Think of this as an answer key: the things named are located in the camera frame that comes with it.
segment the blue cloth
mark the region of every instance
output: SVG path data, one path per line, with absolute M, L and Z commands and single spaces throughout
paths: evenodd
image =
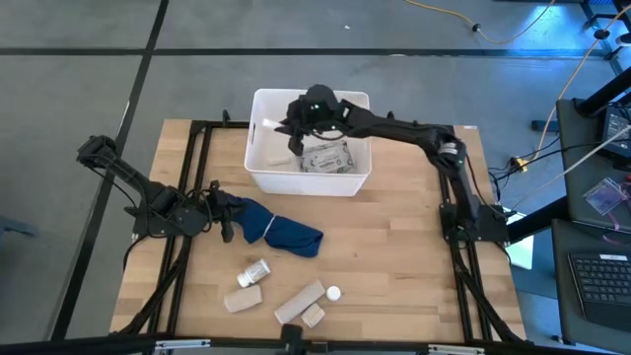
M 244 203 L 245 209 L 233 216 L 233 222 L 241 225 L 245 240 L 252 244 L 263 237 L 274 214 L 252 199 L 235 199 L 239 203 Z M 317 229 L 276 216 L 265 234 L 265 241 L 272 248 L 283 249 L 298 256 L 314 257 L 317 255 L 322 236 L 323 232 Z

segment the concrete floor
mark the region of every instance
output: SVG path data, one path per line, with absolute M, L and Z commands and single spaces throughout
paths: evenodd
M 144 47 L 159 3 L 5 0 L 0 2 L 0 47 Z M 517 33 L 543 8 L 491 0 L 428 3 L 464 12 L 494 38 Z M 593 31 L 582 30 L 585 19 L 579 5 L 558 5 L 526 35 L 498 47 L 458 19 L 402 0 L 264 5 L 179 0 L 169 7 L 158 47 L 587 49 Z M 100 180 L 74 161 L 75 151 L 91 134 L 116 134 L 139 62 L 137 56 L 0 56 L 0 162 L 5 168 L 0 215 L 40 229 L 35 238 L 11 233 L 0 240 L 0 343 L 47 337 Z M 511 155 L 536 147 L 538 134 L 529 130 L 529 122 L 547 117 L 577 64 L 578 58 L 154 57 L 123 156 L 148 173 L 163 119 L 217 119 L 227 108 L 234 119 L 247 120 L 259 88 L 323 83 L 368 93 L 377 112 L 392 109 L 410 120 L 477 125 L 488 165 L 502 167 Z M 609 63 L 591 58 L 566 97 L 588 96 L 612 77 Z M 512 178 L 505 205 L 561 172 L 560 159 L 531 170 L 535 174 Z M 521 210 L 528 213 L 556 199 L 555 187 L 562 190 L 563 182 Z M 113 192 L 71 337 L 108 331 L 132 223 L 122 212 L 125 205 L 124 197 Z M 544 320 L 555 305 L 528 294 L 520 300 L 528 315 L 528 337 L 554 345 L 546 337 L 558 328 L 546 327 Z

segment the white plastic bin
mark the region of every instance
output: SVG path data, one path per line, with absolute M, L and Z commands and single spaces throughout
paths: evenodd
M 293 153 L 287 148 L 289 136 L 262 125 L 263 118 L 281 121 L 287 116 L 287 105 L 306 90 L 259 89 L 254 93 L 249 121 L 245 169 L 249 171 L 261 190 L 267 193 L 354 196 L 362 187 L 372 169 L 371 142 L 367 139 L 344 137 L 355 163 L 353 174 L 301 173 Z M 334 92 L 338 100 L 345 99 L 359 107 L 369 108 L 368 95 L 360 92 Z M 335 137 L 339 132 L 326 132 Z M 309 136 L 303 139 L 305 148 L 327 143 Z M 290 159 L 289 164 L 273 162 Z

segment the computer keyboard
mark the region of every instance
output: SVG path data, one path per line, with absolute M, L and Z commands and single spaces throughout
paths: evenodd
M 631 331 L 631 255 L 569 255 L 574 282 L 587 320 Z

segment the wooden tabletop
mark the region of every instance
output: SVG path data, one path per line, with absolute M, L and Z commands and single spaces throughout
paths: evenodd
M 165 121 L 151 180 L 177 186 L 189 126 L 190 120 Z M 456 136 L 467 145 L 482 194 L 493 200 L 477 129 L 457 126 Z M 326 316 L 313 329 L 300 317 L 292 321 L 302 324 L 307 339 L 462 341 L 451 256 L 441 237 L 438 173 L 421 149 L 373 139 L 373 170 L 354 197 L 274 195 L 261 192 L 244 169 L 246 137 L 246 129 L 213 130 L 204 186 L 218 179 L 227 192 L 324 231 L 319 256 L 301 258 L 271 248 L 263 239 L 248 245 L 236 224 L 233 241 L 224 244 L 221 229 L 213 225 L 209 233 L 193 239 L 177 334 L 278 339 L 281 324 L 274 310 L 319 279 L 324 287 L 338 286 L 342 297 L 318 301 Z M 129 256 L 112 330 L 127 325 L 154 291 L 164 245 L 164 240 L 146 240 Z M 506 257 L 491 244 L 476 246 L 486 296 L 524 337 Z M 263 303 L 228 313 L 224 295 L 240 289 L 237 275 L 260 258 L 272 270 L 260 282 Z M 473 330 L 479 337 L 474 305 L 469 295 Z M 167 313 L 164 308 L 160 329 Z

